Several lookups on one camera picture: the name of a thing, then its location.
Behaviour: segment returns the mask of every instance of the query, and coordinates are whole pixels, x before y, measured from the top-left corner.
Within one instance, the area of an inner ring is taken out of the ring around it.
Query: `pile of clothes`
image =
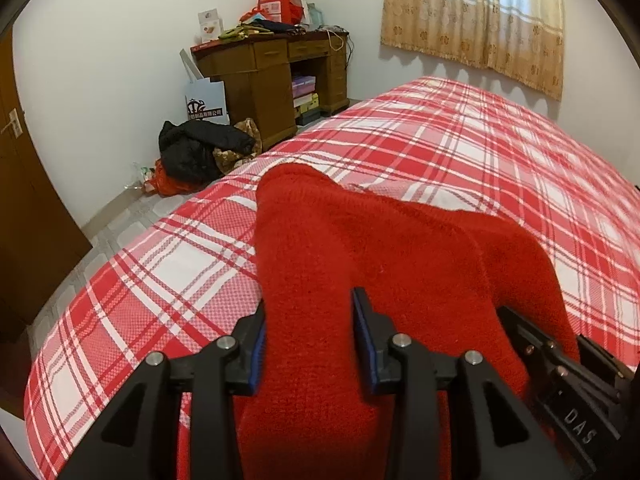
[[[146,191],[164,196],[193,192],[262,153],[254,120],[235,126],[189,120],[176,126],[165,121],[158,138],[160,158]]]

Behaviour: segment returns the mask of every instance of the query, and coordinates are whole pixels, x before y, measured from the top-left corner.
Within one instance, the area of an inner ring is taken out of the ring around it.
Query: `pink box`
[[[316,91],[316,78],[312,75],[300,75],[291,80],[293,87],[293,98],[300,97],[307,94],[312,94]]]

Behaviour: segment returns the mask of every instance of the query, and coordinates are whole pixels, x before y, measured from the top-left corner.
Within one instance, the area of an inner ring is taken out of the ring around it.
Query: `silver bolt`
[[[465,353],[465,361],[470,365],[479,365],[482,362],[482,354],[478,350],[469,350]]]
[[[151,354],[145,357],[145,363],[150,366],[158,366],[162,361],[164,361],[162,352],[151,352]]]
[[[222,348],[223,350],[230,350],[236,345],[236,338],[230,335],[223,335],[218,338],[216,345],[218,345],[218,348]]]
[[[405,348],[411,344],[411,338],[407,334],[398,333],[391,338],[391,342],[400,348]]]

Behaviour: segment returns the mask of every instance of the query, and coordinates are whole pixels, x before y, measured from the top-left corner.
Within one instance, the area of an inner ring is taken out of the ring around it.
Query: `bed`
[[[45,479],[149,352],[196,352],[254,311],[255,190],[283,162],[345,187],[514,219],[553,261],[575,333],[637,365],[640,192],[547,118],[425,77],[275,146],[105,264],[50,332],[29,378],[28,439]],[[184,410],[180,422],[188,424]]]

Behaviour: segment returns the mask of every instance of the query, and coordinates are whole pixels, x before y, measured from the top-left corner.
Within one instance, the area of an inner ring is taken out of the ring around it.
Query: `beige curtain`
[[[385,0],[382,43],[493,68],[560,100],[562,0]]]

